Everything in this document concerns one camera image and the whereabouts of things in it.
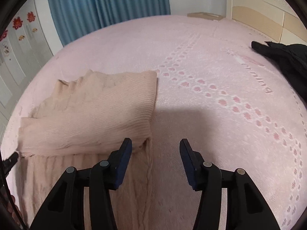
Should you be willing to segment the left hand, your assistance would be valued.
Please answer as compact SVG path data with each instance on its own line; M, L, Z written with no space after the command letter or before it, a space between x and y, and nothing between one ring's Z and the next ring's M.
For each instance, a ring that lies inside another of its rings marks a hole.
M13 219L13 221L17 224L18 227L21 226L21 223L17 217L17 214L15 213L11 203L9 202L8 196L6 192L1 192L1 206L4 206L4 209L8 212L10 217ZM6 223L6 220L3 217L3 214L1 213L1 229L12 229L8 226Z

